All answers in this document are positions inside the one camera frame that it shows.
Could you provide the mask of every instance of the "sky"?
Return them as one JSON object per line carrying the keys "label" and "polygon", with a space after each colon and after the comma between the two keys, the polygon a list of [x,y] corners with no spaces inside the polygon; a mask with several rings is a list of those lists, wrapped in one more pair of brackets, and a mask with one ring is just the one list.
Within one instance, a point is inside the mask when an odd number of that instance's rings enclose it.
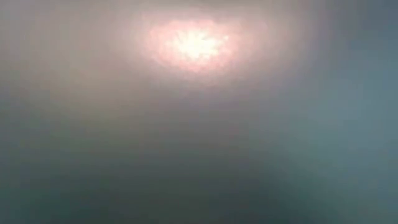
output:
{"label": "sky", "polygon": [[397,8],[0,1],[0,221],[397,223]]}

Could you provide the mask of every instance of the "bright light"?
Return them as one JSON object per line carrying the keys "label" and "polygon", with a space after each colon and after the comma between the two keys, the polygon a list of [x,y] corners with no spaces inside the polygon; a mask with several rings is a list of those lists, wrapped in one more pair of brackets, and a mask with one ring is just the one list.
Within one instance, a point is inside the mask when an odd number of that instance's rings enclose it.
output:
{"label": "bright light", "polygon": [[152,58],[190,72],[223,68],[238,49],[228,27],[213,21],[171,21],[153,27],[147,39]]}

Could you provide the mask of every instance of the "lens flare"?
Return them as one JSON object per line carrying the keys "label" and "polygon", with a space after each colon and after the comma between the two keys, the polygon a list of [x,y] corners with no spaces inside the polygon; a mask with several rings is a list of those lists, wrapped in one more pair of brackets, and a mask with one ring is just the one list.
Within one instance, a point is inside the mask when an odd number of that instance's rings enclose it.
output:
{"label": "lens flare", "polygon": [[228,27],[213,21],[172,21],[153,27],[146,45],[152,59],[189,72],[208,72],[231,63],[238,49]]}

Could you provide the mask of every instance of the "fog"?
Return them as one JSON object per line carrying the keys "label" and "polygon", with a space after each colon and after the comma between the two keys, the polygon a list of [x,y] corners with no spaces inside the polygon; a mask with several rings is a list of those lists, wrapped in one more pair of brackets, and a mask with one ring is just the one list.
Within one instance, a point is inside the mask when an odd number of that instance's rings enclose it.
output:
{"label": "fog", "polygon": [[1,223],[396,223],[397,7],[0,1]]}

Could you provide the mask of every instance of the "hazy sky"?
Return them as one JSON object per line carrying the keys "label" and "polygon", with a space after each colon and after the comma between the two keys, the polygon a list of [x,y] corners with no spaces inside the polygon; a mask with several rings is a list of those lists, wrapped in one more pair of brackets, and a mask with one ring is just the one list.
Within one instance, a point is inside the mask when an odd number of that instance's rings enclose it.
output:
{"label": "hazy sky", "polygon": [[397,223],[397,9],[2,0],[0,222]]}

